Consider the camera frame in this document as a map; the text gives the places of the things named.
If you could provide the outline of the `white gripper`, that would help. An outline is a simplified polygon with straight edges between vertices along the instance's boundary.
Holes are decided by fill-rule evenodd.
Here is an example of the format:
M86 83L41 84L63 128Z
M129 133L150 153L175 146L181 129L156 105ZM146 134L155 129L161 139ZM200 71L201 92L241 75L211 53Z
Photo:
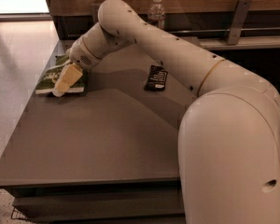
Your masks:
M83 70L89 73L101 61L88 51L81 37L67 53L73 63L63 68L54 85L52 93L57 97L63 96L82 77Z

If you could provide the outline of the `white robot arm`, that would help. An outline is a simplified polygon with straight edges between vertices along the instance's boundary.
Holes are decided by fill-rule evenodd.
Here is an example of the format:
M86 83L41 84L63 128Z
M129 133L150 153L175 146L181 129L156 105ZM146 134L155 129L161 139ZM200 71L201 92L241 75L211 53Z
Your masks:
M187 224L280 224L280 94L268 80L146 23L122 0L105 0L70 48L54 94L130 44L197 97L178 134Z

